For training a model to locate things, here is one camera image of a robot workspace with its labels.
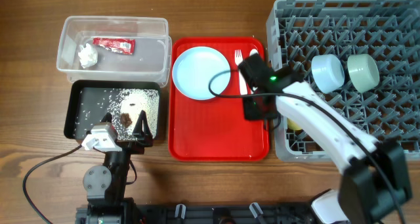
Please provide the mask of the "white rice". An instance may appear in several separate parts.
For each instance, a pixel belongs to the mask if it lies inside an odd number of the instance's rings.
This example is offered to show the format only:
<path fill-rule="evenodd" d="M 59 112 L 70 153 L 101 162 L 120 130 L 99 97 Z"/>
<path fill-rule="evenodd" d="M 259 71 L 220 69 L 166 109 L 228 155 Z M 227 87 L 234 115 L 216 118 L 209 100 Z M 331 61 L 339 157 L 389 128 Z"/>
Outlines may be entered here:
<path fill-rule="evenodd" d="M 112 103 L 110 108 L 115 108 L 119 115 L 128 113 L 133 123 L 128 128 L 125 128 L 121 125 L 119 118 L 117 126 L 122 128 L 124 134 L 118 134 L 118 139 L 120 141 L 132 141 L 135 139 L 132 132 L 142 110 L 146 112 L 148 126 L 152 136 L 155 137 L 158 130 L 159 94 L 153 90 L 125 89 L 120 95 L 122 96 L 122 101 Z"/>

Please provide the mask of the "yellow plastic cup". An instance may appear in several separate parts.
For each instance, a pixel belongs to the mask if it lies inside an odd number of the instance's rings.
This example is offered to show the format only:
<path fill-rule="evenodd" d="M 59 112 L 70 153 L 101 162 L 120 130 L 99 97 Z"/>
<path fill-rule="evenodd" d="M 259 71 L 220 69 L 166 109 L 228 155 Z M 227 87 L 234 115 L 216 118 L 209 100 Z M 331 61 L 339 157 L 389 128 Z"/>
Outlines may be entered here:
<path fill-rule="evenodd" d="M 287 119 L 287 126 L 288 126 L 289 129 L 294 130 L 294 131 L 302 130 L 301 126 L 299 126 L 297 123 L 290 120 L 289 118 Z"/>

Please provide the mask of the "white plastic fork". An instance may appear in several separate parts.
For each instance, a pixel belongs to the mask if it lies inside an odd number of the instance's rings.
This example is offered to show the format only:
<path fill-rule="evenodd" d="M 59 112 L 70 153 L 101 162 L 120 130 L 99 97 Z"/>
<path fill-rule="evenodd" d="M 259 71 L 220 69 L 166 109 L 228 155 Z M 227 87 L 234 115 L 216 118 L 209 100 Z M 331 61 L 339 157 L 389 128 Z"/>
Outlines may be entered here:
<path fill-rule="evenodd" d="M 242 73 L 239 70 L 239 65 L 242 63 L 243 61 L 243 56 L 242 56 L 242 51 L 240 49 L 237 49 L 234 51 L 234 61 L 235 64 L 237 66 L 238 69 L 238 78 L 239 78 L 239 86 L 240 86 L 240 94 L 241 95 L 246 95 L 248 94 L 247 91 L 247 84 L 245 79 L 242 76 Z"/>

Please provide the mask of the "white plastic spoon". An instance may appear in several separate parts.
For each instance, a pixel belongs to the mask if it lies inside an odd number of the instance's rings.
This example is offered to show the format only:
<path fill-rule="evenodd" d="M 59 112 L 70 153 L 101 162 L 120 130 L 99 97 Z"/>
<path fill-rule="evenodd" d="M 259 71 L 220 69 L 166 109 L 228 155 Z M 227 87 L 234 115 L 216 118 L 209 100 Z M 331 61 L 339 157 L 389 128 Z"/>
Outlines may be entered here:
<path fill-rule="evenodd" d="M 259 52 L 258 52 L 258 50 L 257 50 L 257 49 L 252 49 L 252 50 L 250 51 L 250 53 L 249 53 L 249 56 L 250 56 L 250 57 L 257 57 L 257 56 L 259 56 Z"/>

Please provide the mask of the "white napkin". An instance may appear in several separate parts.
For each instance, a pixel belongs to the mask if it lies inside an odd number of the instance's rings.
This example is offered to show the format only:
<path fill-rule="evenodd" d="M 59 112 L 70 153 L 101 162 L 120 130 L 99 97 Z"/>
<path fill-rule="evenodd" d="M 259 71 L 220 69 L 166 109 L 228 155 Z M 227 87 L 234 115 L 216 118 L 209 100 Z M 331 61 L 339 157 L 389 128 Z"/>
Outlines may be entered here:
<path fill-rule="evenodd" d="M 82 68 L 89 68 L 98 62 L 98 51 L 89 43 L 80 45 L 78 52 L 79 62 Z"/>

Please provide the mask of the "red ketchup packet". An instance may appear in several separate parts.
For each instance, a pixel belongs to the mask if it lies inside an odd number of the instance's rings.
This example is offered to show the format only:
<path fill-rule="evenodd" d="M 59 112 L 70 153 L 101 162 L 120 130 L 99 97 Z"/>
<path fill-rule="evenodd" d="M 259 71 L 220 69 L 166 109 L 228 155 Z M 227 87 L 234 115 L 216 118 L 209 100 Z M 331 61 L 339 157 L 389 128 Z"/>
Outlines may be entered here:
<path fill-rule="evenodd" d="M 93 39 L 93 45 L 123 55 L 132 55 L 135 51 L 134 39 L 96 37 Z"/>

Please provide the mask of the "light blue small bowl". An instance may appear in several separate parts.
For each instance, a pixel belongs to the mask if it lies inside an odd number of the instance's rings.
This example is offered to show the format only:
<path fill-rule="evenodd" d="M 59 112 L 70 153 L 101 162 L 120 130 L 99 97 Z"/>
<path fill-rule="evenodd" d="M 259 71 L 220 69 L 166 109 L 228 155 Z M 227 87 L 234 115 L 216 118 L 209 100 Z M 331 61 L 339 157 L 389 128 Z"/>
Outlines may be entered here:
<path fill-rule="evenodd" d="M 311 71 L 316 86 L 323 93 L 330 93 L 344 84 L 343 66 L 335 55 L 314 56 L 311 62 Z"/>

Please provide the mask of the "light blue plate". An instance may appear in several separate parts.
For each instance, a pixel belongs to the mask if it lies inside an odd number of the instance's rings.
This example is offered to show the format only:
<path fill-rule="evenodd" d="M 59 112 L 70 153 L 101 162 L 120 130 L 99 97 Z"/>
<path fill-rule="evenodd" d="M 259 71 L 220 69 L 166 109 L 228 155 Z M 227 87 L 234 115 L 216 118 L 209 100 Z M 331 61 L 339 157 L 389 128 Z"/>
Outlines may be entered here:
<path fill-rule="evenodd" d="M 205 101 L 227 88 L 230 83 L 230 65 L 216 49 L 192 47 L 175 60 L 172 79 L 184 96 Z"/>

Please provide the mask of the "mint green bowl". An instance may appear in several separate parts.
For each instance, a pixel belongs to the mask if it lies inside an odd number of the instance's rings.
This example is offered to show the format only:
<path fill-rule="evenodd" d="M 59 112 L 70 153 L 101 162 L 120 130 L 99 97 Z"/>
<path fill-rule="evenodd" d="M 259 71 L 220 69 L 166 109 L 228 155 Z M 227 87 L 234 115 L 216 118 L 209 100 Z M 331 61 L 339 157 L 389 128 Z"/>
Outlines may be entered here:
<path fill-rule="evenodd" d="M 368 54 L 350 55 L 347 60 L 350 80 L 359 93 L 365 93 L 379 84 L 379 70 L 375 60 Z"/>

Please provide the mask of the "brown food scrap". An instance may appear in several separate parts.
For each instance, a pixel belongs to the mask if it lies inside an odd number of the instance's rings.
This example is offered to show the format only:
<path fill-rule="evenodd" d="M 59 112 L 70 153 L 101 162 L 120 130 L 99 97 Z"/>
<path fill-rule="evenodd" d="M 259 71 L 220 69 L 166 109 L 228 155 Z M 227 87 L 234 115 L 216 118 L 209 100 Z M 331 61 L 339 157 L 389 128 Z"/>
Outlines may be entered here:
<path fill-rule="evenodd" d="M 128 128 L 133 121 L 128 113 L 122 113 L 120 115 L 120 123 L 123 127 Z"/>

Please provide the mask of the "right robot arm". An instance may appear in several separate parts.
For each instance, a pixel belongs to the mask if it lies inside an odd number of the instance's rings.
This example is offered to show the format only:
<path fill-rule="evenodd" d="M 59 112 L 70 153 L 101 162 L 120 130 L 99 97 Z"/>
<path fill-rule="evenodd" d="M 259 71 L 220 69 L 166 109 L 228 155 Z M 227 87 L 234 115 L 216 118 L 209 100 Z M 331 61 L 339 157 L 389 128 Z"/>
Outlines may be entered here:
<path fill-rule="evenodd" d="M 380 141 L 350 123 L 289 68 L 273 71 L 260 55 L 243 59 L 238 70 L 250 87 L 253 104 L 297 123 L 331 158 L 341 185 L 331 197 L 351 223 L 379 223 L 398 212 L 413 194 L 408 165 L 395 138 Z"/>

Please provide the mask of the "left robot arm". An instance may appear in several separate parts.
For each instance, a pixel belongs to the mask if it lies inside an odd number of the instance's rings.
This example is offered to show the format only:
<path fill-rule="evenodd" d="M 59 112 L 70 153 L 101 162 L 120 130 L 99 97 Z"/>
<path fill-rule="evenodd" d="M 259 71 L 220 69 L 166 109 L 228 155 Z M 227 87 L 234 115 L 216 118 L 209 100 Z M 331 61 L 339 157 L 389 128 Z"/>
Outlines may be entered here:
<path fill-rule="evenodd" d="M 131 156 L 143 154 L 146 147 L 153 146 L 145 111 L 139 114 L 133 136 L 134 141 L 119 141 L 110 113 L 87 132 L 81 146 L 85 150 L 103 152 L 105 157 L 102 165 L 93 166 L 84 175 L 88 206 L 85 210 L 77 210 L 76 223 L 146 222 L 134 200 L 125 197 L 125 188 L 129 184 L 127 175 L 134 168 Z"/>

